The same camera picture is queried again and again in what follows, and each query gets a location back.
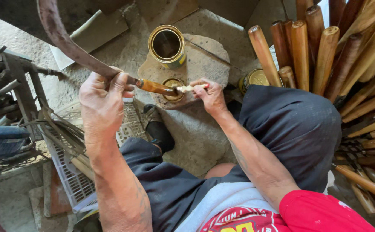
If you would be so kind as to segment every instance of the dark pants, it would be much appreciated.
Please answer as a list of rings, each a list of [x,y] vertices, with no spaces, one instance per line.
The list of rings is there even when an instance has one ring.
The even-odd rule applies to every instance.
[[[340,115],[329,100],[303,90],[251,85],[239,122],[278,157],[301,189],[324,192],[341,138]],[[224,177],[198,179],[163,162],[159,149],[142,139],[130,138],[120,150],[149,196],[153,231],[175,230],[215,185],[250,182],[238,165]]]

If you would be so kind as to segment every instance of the red shirt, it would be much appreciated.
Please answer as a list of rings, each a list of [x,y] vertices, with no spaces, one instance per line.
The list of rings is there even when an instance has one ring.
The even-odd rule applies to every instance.
[[[332,196],[297,190],[279,205],[279,214],[252,207],[231,207],[211,218],[200,232],[375,231],[345,203]]]

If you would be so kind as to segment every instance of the gold can lid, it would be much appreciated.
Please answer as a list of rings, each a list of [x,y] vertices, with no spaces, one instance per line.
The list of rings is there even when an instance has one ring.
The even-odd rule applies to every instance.
[[[265,76],[263,69],[255,69],[248,75],[250,85],[264,85],[269,86],[269,81]]]

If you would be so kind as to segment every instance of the open paint can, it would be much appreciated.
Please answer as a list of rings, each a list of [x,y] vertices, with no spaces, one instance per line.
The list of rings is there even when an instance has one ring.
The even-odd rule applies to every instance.
[[[182,33],[171,25],[161,25],[149,36],[150,54],[165,68],[177,69],[186,60]]]

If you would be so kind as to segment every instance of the flat rock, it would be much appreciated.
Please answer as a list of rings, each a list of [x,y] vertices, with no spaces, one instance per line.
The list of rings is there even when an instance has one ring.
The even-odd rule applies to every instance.
[[[218,41],[201,35],[183,34],[183,36],[207,51],[229,61],[227,51]],[[146,61],[138,70],[138,76],[158,83],[162,83],[168,78],[177,78],[185,85],[189,85],[191,81],[198,78],[206,77],[211,81],[219,83],[223,88],[226,87],[230,70],[229,65],[187,41],[185,41],[185,52],[185,64],[176,70],[164,68],[149,53]],[[195,99],[191,92],[185,93],[185,96],[178,102],[168,102],[161,94],[150,94],[156,105],[163,109],[176,109],[199,100]]]

